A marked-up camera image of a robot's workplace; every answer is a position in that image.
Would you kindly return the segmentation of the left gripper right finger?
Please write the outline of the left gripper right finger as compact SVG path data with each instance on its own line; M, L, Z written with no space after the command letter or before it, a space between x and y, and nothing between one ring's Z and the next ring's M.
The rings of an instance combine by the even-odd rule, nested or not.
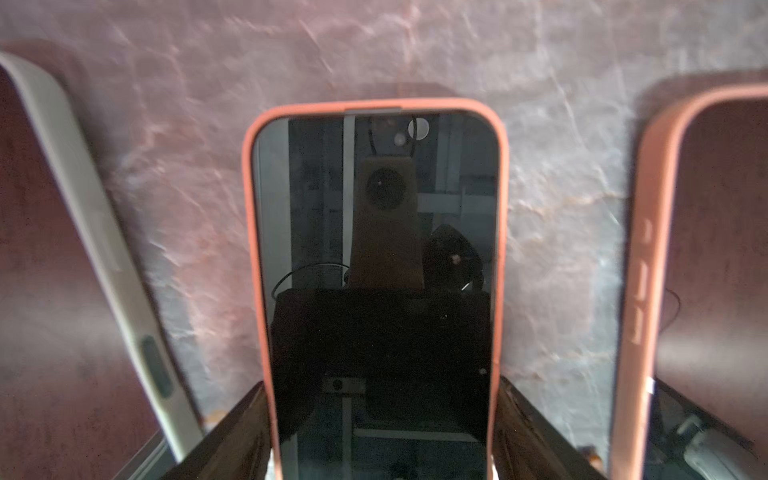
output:
M500 379L491 442L496 479L603 479L590 453L573 447L509 380Z

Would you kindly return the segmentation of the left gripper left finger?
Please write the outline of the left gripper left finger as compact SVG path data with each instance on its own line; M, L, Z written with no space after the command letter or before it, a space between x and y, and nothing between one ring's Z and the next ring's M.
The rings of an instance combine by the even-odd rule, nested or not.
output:
M259 382L162 479L265 479L271 450L267 395Z

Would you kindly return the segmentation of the black phone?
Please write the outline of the black phone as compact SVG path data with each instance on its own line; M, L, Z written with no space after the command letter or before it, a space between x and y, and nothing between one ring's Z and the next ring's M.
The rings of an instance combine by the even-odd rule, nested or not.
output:
M1 56L1 475L157 479L203 430L69 99Z
M767 86L660 111L637 150L608 475L639 479L653 437L705 479L767 475Z
M508 143L463 98L297 104L242 153L279 479L491 479Z

